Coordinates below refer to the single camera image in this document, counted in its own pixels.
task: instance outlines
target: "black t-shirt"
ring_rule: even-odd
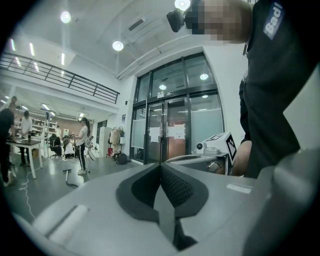
[[[5,142],[9,129],[15,124],[15,116],[10,109],[5,108],[0,112],[0,142]]]
[[[253,7],[248,74],[240,88],[241,125],[248,125],[252,141],[245,177],[257,178],[300,148],[283,112],[319,61],[313,30],[319,9],[311,5],[259,0]]]

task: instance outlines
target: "door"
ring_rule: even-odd
[[[187,154],[187,99],[165,100],[148,106],[146,163],[159,163]]]

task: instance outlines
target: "black metal railing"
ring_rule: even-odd
[[[0,69],[44,80],[114,104],[117,103],[120,94],[60,67],[17,54],[3,53],[0,59]]]

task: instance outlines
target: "black stand on floor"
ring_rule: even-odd
[[[68,173],[71,172],[71,169],[63,170],[63,172],[66,173],[65,183],[66,183],[68,186],[78,188],[78,187],[79,187],[78,185],[68,182]]]

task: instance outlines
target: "glass window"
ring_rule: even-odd
[[[131,131],[131,158],[143,162],[146,108],[134,110]]]
[[[197,56],[185,60],[189,87],[213,84],[211,72],[205,56]]]
[[[224,132],[221,106],[217,94],[190,98],[191,104],[191,150],[197,143]]]
[[[152,97],[158,93],[174,92],[186,88],[182,62],[166,65],[153,73]]]
[[[138,97],[137,102],[143,101],[148,98],[148,91],[149,91],[149,81],[150,75],[145,75],[140,79],[140,85],[138,88]]]

